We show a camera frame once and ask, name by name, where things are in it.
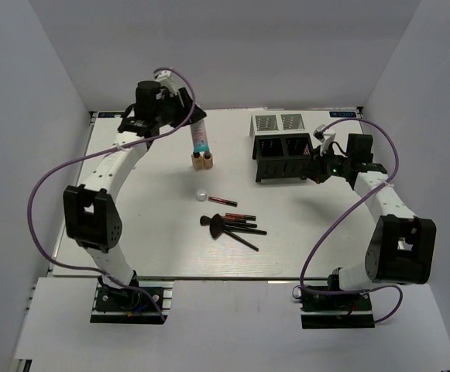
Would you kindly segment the pink teal cosmetic tube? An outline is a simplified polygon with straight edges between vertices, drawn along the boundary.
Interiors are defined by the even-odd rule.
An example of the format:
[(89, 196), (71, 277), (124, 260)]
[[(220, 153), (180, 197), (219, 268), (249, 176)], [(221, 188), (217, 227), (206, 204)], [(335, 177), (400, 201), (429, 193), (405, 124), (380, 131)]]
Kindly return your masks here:
[(208, 152), (209, 145), (204, 120), (191, 124), (190, 128), (194, 153)]

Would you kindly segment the white jar cap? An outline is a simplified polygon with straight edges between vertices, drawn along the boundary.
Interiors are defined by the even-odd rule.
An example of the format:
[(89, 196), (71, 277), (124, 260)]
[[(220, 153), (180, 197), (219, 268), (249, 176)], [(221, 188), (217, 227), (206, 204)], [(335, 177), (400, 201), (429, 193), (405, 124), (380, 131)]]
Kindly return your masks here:
[(205, 189), (200, 188), (196, 191), (196, 199), (200, 202), (206, 201), (208, 199), (208, 193)]

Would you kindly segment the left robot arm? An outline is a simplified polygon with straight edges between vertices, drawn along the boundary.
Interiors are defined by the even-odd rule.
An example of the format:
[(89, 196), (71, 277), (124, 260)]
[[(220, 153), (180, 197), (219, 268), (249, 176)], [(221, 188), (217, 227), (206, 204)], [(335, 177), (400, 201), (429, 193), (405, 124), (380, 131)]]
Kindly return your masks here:
[(160, 138), (162, 127), (201, 124), (206, 116), (188, 90), (175, 85), (170, 71), (140, 81), (136, 101), (123, 114), (109, 153), (83, 182), (64, 191), (67, 236), (91, 256), (101, 283), (115, 288), (113, 298), (124, 309), (136, 307), (141, 292), (132, 285), (136, 273), (119, 244), (122, 220), (116, 199), (133, 168)]

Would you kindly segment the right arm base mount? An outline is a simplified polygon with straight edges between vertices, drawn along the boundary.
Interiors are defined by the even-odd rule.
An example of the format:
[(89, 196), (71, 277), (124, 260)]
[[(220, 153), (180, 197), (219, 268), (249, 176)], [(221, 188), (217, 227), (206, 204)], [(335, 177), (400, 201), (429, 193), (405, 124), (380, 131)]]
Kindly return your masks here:
[(302, 329), (369, 329), (375, 327), (367, 294), (311, 294), (299, 285), (292, 297), (301, 304)]

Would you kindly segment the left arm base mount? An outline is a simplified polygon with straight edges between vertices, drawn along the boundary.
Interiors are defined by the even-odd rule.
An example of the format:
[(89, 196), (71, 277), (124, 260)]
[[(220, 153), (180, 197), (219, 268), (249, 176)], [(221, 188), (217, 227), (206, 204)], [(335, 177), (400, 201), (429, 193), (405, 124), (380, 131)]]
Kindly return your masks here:
[(139, 291), (112, 289), (97, 284), (90, 323), (163, 325), (169, 315), (173, 284), (168, 281), (139, 281), (150, 298)]

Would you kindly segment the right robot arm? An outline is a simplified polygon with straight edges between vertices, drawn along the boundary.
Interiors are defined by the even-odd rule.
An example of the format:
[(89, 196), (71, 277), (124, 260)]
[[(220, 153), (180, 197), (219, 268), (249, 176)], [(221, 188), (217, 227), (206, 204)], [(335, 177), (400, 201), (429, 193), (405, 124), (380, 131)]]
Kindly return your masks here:
[(306, 175), (320, 184), (330, 177), (345, 179), (361, 198), (375, 222), (362, 262), (340, 267), (328, 277), (326, 298), (337, 309), (346, 308), (356, 291), (390, 284), (425, 284), (431, 275), (437, 227), (412, 212), (390, 184), (382, 164), (373, 160), (373, 138), (351, 134), (340, 154), (334, 133), (312, 153)]

